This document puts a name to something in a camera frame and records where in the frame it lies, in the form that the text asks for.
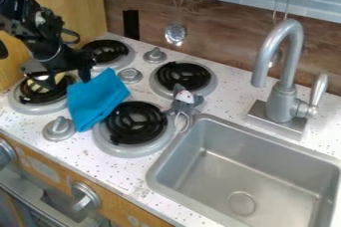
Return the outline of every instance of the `sink drain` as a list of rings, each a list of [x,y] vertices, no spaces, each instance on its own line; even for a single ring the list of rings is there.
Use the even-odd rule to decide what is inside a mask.
[[[231,211],[235,214],[248,216],[256,209],[253,198],[242,191],[236,191],[229,195],[228,203]]]

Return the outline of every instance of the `oven door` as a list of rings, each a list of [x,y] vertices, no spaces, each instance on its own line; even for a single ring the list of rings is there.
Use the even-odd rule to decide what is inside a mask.
[[[64,193],[46,185],[43,189],[8,168],[0,171],[0,226],[110,226],[96,212],[75,213],[74,202]]]

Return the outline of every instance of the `stovetop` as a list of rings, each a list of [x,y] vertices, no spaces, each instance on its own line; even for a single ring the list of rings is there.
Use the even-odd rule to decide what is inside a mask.
[[[76,81],[74,75],[66,75],[57,85],[57,89],[47,93],[33,91],[27,79],[15,84],[8,94],[9,105],[20,114],[52,114],[67,107],[67,86]]]
[[[152,154],[167,145],[174,135],[172,117],[146,102],[118,105],[93,128],[95,144],[104,152],[124,158]]]
[[[94,73],[100,73],[106,68],[113,70],[124,68],[136,55],[131,46],[116,40],[96,40],[86,44],[82,49],[93,52],[96,62],[92,69]]]
[[[205,97],[215,90],[217,79],[211,69],[195,62],[169,62],[151,74],[150,86],[162,97],[171,100],[175,84],[181,84],[192,93]]]

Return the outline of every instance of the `wooden wall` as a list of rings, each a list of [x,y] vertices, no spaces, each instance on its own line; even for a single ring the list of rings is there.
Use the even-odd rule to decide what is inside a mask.
[[[175,17],[171,0],[105,0],[109,31],[123,35],[122,11],[140,10],[141,40],[245,70],[272,28],[268,10],[216,0],[185,0],[183,23],[188,37],[180,48],[164,40],[164,27]],[[329,89],[341,96],[341,24],[290,15],[302,23],[305,44],[296,83],[309,86],[318,73],[329,75]],[[280,66],[270,70],[278,78]]]

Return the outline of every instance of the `silver sink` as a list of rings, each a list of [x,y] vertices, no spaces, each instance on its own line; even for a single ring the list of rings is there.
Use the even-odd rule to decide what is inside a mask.
[[[196,117],[147,174],[150,188],[228,227],[328,227],[340,161],[219,119]]]

